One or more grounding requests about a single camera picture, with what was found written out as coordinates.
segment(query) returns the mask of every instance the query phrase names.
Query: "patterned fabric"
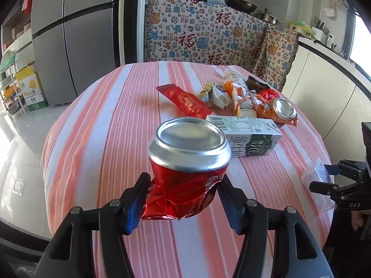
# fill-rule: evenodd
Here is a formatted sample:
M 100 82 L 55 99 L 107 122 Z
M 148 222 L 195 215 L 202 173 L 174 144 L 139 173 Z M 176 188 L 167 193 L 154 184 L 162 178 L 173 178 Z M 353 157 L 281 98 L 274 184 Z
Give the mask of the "patterned fabric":
M 281 91 L 298 33 L 230 7 L 193 0 L 148 0 L 145 61 L 237 65 Z
M 175 83 L 198 94 L 206 81 L 221 81 L 225 66 L 152 62 L 129 64 L 102 77 L 81 94 L 51 128 L 43 149 L 42 174 L 52 234 L 73 206 L 102 207 L 132 187 L 141 172 L 153 176 L 147 143 L 164 121 L 183 116 L 156 86 Z M 251 75 L 236 67 L 243 75 Z M 232 115 L 233 110 L 215 109 Z M 248 198 L 269 208 L 292 205 L 320 246 L 333 212 L 319 214 L 301 182 L 307 165 L 330 159 L 320 135 L 298 110 L 297 127 L 285 125 L 282 138 L 267 156 L 233 158 L 227 174 Z M 230 278 L 243 237 L 229 227 L 218 196 L 191 218 L 140 221 L 124 237 L 135 277 Z M 104 277 L 99 233 L 93 234 L 95 269 Z M 265 271 L 270 277 L 274 235 L 269 234 Z

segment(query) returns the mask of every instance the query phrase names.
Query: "can lid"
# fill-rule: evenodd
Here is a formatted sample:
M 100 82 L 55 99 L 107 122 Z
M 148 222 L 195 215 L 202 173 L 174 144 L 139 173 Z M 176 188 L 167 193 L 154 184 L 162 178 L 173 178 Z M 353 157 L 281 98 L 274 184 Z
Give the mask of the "can lid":
M 294 108 L 294 105 L 284 98 L 276 98 L 273 101 L 273 109 L 283 120 L 291 120 L 296 116 L 296 109 Z
M 229 163 L 231 150 L 224 133 L 212 123 L 193 117 L 160 125 L 148 147 L 152 161 L 182 172 L 217 170 Z

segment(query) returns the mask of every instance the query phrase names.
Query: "table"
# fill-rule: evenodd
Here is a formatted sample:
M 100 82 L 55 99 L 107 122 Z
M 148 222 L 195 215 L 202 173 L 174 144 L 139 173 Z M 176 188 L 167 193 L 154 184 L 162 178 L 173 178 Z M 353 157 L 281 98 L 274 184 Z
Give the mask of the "table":
M 156 86 L 175 83 L 198 94 L 207 81 L 221 81 L 225 66 L 152 62 L 129 64 L 99 79 L 81 94 L 51 128 L 43 149 L 42 173 L 51 233 L 73 206 L 102 207 L 132 187 L 141 172 L 153 175 L 147 143 L 161 122 L 182 116 Z M 237 68 L 242 74 L 251 75 Z M 232 115 L 231 110 L 213 109 Z M 333 211 L 319 214 L 301 182 L 316 158 L 329 164 L 320 135 L 298 110 L 297 127 L 267 156 L 233 158 L 227 174 L 235 187 L 264 206 L 300 212 L 320 246 Z M 199 215 L 178 220 L 141 221 L 124 238 L 136 277 L 231 277 L 243 237 L 230 229 L 216 196 Z M 274 233 L 268 237 L 264 277 L 270 277 Z M 93 234 L 97 277 L 104 277 L 99 233 Z

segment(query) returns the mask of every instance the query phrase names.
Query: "refrigerator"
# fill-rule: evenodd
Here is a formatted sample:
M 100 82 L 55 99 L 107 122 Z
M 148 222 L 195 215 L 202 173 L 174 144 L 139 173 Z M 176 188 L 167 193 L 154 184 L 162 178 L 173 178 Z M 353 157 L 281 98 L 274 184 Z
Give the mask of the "refrigerator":
M 117 11 L 115 0 L 33 0 L 35 62 L 50 105 L 72 102 L 119 66 Z

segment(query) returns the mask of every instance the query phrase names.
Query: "frying pan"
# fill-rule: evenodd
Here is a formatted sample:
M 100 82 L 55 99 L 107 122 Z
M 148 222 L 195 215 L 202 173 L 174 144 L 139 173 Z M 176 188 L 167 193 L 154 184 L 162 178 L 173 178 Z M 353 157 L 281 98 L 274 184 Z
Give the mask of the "frying pan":
M 250 14 L 256 9 L 254 4 L 244 0 L 224 0 L 224 2 L 227 6 L 243 13 Z

